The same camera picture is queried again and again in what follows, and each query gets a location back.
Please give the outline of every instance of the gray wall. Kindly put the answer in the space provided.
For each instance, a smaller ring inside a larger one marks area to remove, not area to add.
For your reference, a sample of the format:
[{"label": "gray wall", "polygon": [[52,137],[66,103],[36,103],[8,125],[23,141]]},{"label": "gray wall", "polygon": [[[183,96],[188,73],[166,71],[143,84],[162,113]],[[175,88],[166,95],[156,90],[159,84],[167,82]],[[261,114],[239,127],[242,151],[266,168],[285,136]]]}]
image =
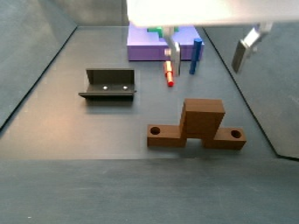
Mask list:
[{"label": "gray wall", "polygon": [[0,127],[75,28],[48,0],[0,0]]},{"label": "gray wall", "polygon": [[249,26],[206,28],[277,153],[299,158],[299,24],[275,24],[235,74],[234,52],[249,30]]},{"label": "gray wall", "polygon": [[123,26],[127,22],[127,0],[51,0],[78,25]]}]

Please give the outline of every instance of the gray floor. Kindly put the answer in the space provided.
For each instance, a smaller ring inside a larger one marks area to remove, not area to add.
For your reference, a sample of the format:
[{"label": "gray floor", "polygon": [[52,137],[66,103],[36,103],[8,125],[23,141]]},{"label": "gray floor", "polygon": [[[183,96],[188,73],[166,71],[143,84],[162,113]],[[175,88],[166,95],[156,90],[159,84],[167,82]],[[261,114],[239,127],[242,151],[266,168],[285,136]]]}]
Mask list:
[{"label": "gray floor", "polygon": [[[297,223],[298,162],[271,151],[206,37],[196,75],[183,63],[170,89],[162,63],[127,63],[126,36],[127,28],[80,28],[6,126],[0,223]],[[131,107],[78,96],[86,67],[135,68]],[[146,125],[178,123],[184,97],[223,99],[224,125],[247,132],[242,152],[204,150],[199,141],[146,148]],[[192,159],[64,160],[75,158]]]},{"label": "gray floor", "polygon": [[0,164],[0,223],[299,221],[295,161],[210,157]]},{"label": "gray floor", "polygon": [[[206,155],[273,157],[274,153],[249,112],[230,74],[206,41],[195,75],[190,62],[174,88],[166,86],[163,62],[127,62],[126,27],[80,27],[42,81],[6,126],[0,158],[8,159],[138,159],[202,158]],[[79,97],[88,88],[87,68],[132,67],[136,94],[132,104],[92,102]],[[178,124],[184,98],[219,98],[227,114],[223,126],[243,127],[242,152],[204,150],[200,140],[186,149],[148,149],[150,123]]]}]

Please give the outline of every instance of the dark gray metal bracket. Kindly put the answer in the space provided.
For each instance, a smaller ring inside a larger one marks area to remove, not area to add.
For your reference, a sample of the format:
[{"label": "dark gray metal bracket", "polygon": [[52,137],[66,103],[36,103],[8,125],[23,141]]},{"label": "dark gray metal bracket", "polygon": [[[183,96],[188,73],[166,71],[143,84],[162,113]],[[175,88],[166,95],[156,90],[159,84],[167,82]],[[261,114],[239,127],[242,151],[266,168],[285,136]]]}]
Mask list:
[{"label": "dark gray metal bracket", "polygon": [[135,70],[119,69],[87,69],[88,90],[79,95],[87,99],[100,98],[132,98],[135,96]]}]

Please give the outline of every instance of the purple box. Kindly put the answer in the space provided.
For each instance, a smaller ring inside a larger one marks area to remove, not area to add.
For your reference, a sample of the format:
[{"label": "purple box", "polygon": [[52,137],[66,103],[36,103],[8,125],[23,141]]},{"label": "purple box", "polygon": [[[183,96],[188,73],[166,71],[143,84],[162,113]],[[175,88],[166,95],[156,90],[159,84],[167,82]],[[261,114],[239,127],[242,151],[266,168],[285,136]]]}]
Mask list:
[{"label": "purple box", "polygon": [[[200,35],[194,26],[180,26],[179,31],[172,35],[175,42],[182,47],[182,60],[192,59],[194,39],[200,39]],[[168,48],[163,38],[159,38],[158,32],[148,32],[146,28],[136,28],[132,24],[128,26],[127,34],[127,58],[128,60],[167,60],[164,49]],[[200,57],[203,51],[203,42],[200,45]]]}]

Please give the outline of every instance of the wooden block with holes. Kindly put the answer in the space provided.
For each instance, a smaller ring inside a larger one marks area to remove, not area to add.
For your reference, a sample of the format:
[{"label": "wooden block with holes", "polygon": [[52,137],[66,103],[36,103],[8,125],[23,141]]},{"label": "wooden block with holes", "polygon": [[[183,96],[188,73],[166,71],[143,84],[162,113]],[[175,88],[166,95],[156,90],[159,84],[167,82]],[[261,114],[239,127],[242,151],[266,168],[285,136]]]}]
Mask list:
[{"label": "wooden block with holes", "polygon": [[208,149],[240,150],[247,142],[243,129],[219,128],[214,139],[202,139],[202,145]]},{"label": "wooden block with holes", "polygon": [[184,131],[188,138],[214,138],[226,114],[222,100],[186,99]]},{"label": "wooden block with holes", "polygon": [[147,146],[184,147],[186,141],[179,126],[160,124],[147,126]]},{"label": "wooden block with holes", "polygon": [[220,128],[224,114],[222,100],[186,99],[179,126],[148,125],[147,146],[184,147],[187,138],[199,138],[204,148],[240,150],[246,135],[243,129]]}]

